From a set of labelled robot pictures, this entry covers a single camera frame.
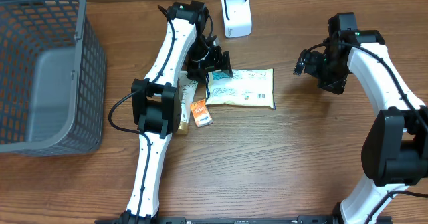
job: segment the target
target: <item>basket mesh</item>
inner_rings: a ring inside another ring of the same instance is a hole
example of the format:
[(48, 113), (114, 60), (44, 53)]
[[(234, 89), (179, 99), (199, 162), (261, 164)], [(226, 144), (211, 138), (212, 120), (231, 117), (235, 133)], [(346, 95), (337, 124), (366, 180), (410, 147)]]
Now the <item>basket mesh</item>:
[[(0, 2), (0, 144), (25, 141), (36, 60), (49, 49), (75, 46), (78, 10), (76, 0)], [(87, 18), (82, 48), (76, 51), (82, 51), (82, 59), (74, 124), (55, 145), (18, 153), (79, 154), (98, 148), (106, 60)]]

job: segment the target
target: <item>wooden table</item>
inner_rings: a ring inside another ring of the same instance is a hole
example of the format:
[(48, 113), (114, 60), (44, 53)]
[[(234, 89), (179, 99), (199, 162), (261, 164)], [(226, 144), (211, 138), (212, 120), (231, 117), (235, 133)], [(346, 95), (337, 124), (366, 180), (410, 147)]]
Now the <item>wooden table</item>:
[[(93, 223), (126, 208), (138, 160), (136, 135), (107, 123), (112, 105), (153, 65), (170, 1), (90, 4), (87, 14), (108, 58), (101, 149), (84, 156), (0, 156), (0, 223)], [(356, 13), (377, 29), (412, 91), (428, 102), (428, 0), (251, 0), (253, 32), (225, 39), (219, 0), (206, 1), (214, 34), (236, 69), (275, 69), (276, 110), (212, 106), (214, 123), (174, 136), (160, 185), (160, 215), (295, 217), (330, 213), (362, 175), (360, 150), (375, 119), (355, 76), (336, 96), (292, 70), (300, 52), (328, 36), (327, 20)], [(205, 95), (200, 85), (195, 97)], [(114, 115), (134, 128), (131, 103)], [(426, 193), (428, 181), (409, 190)], [(428, 222), (428, 201), (397, 197), (396, 223)]]

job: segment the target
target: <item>snack bag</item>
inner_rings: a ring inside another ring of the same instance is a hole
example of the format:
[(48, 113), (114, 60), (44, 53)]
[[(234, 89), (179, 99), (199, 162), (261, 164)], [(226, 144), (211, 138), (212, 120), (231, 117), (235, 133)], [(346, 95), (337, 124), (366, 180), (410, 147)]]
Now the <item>snack bag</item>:
[(205, 100), (199, 100), (198, 102), (192, 103), (190, 105), (190, 109), (192, 110), (196, 126), (202, 127), (213, 123), (213, 119), (209, 115), (208, 109), (205, 106)]
[(265, 106), (275, 110), (273, 69), (232, 71), (232, 78), (221, 71), (207, 74), (206, 105)]

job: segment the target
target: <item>white charger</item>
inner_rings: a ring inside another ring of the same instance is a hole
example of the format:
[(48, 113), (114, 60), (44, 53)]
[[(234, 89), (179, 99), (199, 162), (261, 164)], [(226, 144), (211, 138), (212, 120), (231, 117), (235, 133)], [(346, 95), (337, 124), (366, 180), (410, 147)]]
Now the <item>white charger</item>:
[(226, 37), (242, 37), (251, 33), (249, 0), (221, 0)]

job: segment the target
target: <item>gray plastic basket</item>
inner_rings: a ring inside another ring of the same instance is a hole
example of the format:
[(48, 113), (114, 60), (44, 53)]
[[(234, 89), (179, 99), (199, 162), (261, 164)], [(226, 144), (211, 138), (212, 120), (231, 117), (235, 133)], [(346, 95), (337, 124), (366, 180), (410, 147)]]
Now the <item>gray plastic basket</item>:
[(0, 152), (100, 147), (106, 58), (86, 0), (0, 0)]

